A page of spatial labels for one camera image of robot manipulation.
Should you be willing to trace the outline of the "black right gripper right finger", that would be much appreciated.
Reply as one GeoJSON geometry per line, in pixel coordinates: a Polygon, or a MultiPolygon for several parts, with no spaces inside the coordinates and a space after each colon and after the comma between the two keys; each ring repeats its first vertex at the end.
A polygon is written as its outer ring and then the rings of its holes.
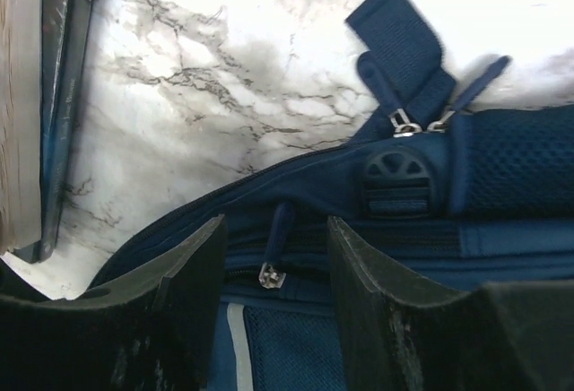
{"type": "Polygon", "coordinates": [[[573,284],[458,291],[330,217],[328,258],[351,390],[570,390],[573,284]]]}

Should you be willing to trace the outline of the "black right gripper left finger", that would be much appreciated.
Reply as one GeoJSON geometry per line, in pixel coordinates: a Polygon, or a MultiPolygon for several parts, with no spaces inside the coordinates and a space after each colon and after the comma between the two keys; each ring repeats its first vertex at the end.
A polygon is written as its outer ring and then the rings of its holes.
{"type": "Polygon", "coordinates": [[[226,250],[217,216],[74,300],[49,299],[2,265],[2,389],[204,389],[226,250]]]}

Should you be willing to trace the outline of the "Animal Farm book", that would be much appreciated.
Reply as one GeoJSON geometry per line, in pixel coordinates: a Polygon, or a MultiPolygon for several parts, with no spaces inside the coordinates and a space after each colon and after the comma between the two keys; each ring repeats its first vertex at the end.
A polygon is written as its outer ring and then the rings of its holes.
{"type": "Polygon", "coordinates": [[[41,237],[41,0],[1,0],[1,252],[41,237]]]}

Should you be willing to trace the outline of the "dark book at bottom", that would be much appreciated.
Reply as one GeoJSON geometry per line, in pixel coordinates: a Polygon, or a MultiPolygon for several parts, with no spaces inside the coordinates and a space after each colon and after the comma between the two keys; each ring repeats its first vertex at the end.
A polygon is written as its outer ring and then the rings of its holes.
{"type": "Polygon", "coordinates": [[[42,235],[35,259],[57,244],[93,0],[42,0],[42,235]]]}

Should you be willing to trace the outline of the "navy blue student backpack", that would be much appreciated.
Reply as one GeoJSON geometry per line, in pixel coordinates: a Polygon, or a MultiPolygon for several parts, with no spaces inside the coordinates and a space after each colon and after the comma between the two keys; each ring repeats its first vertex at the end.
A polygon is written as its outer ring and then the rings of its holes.
{"type": "Polygon", "coordinates": [[[462,92],[409,0],[365,0],[349,17],[378,102],[347,143],[283,161],[179,207],[133,236],[99,286],[227,221],[225,284],[211,390],[351,390],[328,258],[327,222],[458,291],[488,283],[573,284],[573,107],[469,104],[497,58],[462,92]]]}

